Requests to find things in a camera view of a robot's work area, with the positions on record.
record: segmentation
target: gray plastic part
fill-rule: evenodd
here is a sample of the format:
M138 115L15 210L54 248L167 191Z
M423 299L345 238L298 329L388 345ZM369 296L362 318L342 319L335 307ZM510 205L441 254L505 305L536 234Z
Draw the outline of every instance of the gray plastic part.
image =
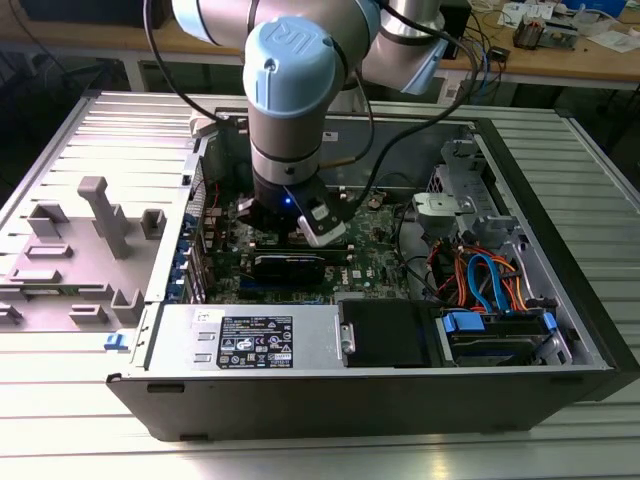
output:
M9 270L57 270L62 283L20 284L5 277L0 284L0 301L13 305L21 314L19 326L0 324L0 332L21 331L108 331L123 328L112 311L114 292L121 290L127 300L136 290L147 289L159 240L146 240L139 218L129 219L126 260L114 260L109 246L97 234L93 218L70 217L68 223L57 224L62 240L43 243L32 235L22 253ZM29 258L25 252L32 246L59 245L73 248L65 258ZM76 324L69 316L73 304L100 304L109 317L108 323Z
M0 324L17 325L22 315L11 305L0 305Z
M109 300L113 298L113 288L108 283L100 288L79 288L78 293L85 300Z
M59 283L62 275L57 270L16 269L9 277L10 282L20 283Z
M140 225L147 240L160 240L167 224L167 217L162 210L145 210Z
M0 290L0 301L10 302L15 300L28 301L27 296L19 288L8 288Z
M32 245L24 253L32 260L39 258L69 258L73 250L66 243L60 245Z
M84 177L78 186L78 195L84 198L96 217L96 222L114 258L127 258L129 248L122 233L122 226L105 195L107 180L104 177Z
M120 230L122 231L122 234L124 236L127 235L127 233L129 233L129 221L127 220L127 217L124 216L124 211L122 210L122 207L118 204L116 205L111 205L111 208L113 208L113 216L116 217L116 223L120 226ZM98 236L100 238L104 238L104 234L102 233L102 229L100 228L100 224L98 223L97 220L93 221L93 226L96 229L96 233L98 234Z
M71 319L77 324L107 323L109 317L102 305L71 305Z
M144 297L142 292L136 290L133 294L133 301L129 304L122 291L118 290L113 296L111 309L116 317L118 317L118 320L120 320L120 323L124 325L138 325L142 311L144 310Z
M38 203L27 217L33 232L42 241L56 241L60 238L56 223L67 223L69 219L57 203Z

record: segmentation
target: blue cable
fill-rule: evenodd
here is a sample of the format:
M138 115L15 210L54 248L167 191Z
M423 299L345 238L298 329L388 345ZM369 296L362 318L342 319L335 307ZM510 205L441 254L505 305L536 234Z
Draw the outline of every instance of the blue cable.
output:
M471 294L476 297L476 299L482 304L487 313L491 313L491 304L487 301L486 298L482 296L482 294L478 291L478 287L476 286L476 264L481 260L487 264L487 266L489 267L489 271L491 272L493 293L496 297L498 309L502 311L510 310L507 298L504 296L502 287L500 286L500 272L498 271L498 267L496 266L495 262L491 260L491 257L483 253L478 253L471 257L471 260L469 260L469 264L467 265L467 278L469 280L469 290L471 290Z
M484 47L482 46L482 44L480 42L476 42L475 40L472 41L472 43L474 45L476 45L477 47L480 48L480 50L482 50L482 60L483 60L483 64L484 64L484 78L482 79L482 84L480 85L480 90L478 90L478 93L476 93L473 96L473 103L475 104L476 101L478 100L478 98L482 97L482 94L484 93L484 90L487 86L487 78L489 77L489 58L487 57L487 52L484 49Z

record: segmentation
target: paper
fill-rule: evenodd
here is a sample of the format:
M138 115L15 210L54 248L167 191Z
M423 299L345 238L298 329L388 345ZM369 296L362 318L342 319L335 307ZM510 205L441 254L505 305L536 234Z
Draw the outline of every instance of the paper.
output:
M640 38L634 38L615 30L588 37L588 39L619 53L627 53L640 47Z
M553 5L529 5L525 3L505 3L498 18L498 25L506 25L511 28L518 28L520 20L524 15L528 17L542 17L551 20L553 16Z

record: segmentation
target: sticker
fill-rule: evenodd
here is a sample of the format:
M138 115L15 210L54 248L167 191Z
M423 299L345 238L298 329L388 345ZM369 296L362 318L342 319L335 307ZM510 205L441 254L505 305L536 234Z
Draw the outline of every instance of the sticker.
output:
M197 323L219 322L224 317L224 310L216 308L198 309L193 315L193 321Z
M292 368L293 317L222 316L217 363L224 369Z

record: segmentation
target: slotted aluminum surface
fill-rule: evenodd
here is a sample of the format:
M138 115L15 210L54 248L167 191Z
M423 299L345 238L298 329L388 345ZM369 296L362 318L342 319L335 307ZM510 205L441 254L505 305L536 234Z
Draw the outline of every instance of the slotted aluminum surface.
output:
M402 104L375 108L407 113ZM106 175L110 198L132 215L170 203L191 149L189 115L172 95L103 94L80 105L43 154L39 173L21 185L24 197L2 210L0 265L29 233L24 215L36 200L59 200L89 215L71 201L84 174ZM625 181L554 112L474 107L455 116L494 120L640 357L640 217ZM2 478L640 478L640 382L605 402L566 408L527 433L173 444L153 439L104 387L106 374L128 361L106 354L104 337L0 335Z

